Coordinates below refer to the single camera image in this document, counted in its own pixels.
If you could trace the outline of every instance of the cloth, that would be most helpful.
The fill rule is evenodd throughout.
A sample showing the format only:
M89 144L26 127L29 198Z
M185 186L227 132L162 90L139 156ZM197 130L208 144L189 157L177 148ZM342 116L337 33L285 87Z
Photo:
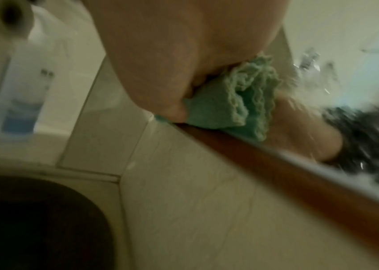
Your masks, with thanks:
M271 57L260 55L206 82L184 100L186 123L250 141L265 140L275 106L274 90L281 83L271 62Z

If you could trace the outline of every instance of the dark basin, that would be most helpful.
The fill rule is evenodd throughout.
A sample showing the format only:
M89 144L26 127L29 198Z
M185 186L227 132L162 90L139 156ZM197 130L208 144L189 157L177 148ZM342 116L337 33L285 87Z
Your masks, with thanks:
M113 270L108 222L68 187L0 176L0 270Z

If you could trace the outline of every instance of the wooden edge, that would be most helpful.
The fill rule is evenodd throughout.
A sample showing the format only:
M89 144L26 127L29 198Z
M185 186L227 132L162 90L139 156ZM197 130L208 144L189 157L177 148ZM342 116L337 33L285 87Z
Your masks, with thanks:
M227 134L177 125L184 133L274 187L299 204L327 218L379 251L379 202L303 168L265 153Z

